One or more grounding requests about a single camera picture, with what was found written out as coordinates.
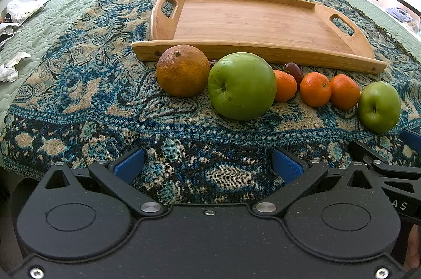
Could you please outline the person's right hand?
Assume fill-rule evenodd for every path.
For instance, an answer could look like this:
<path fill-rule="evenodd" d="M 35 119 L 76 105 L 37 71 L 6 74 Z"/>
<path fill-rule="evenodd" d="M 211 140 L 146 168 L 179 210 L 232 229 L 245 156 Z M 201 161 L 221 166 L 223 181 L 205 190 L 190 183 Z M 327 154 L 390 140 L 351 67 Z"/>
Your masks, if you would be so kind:
<path fill-rule="evenodd" d="M 408 236 L 404 268 L 410 270 L 420 267 L 420 226 L 414 225 Z"/>

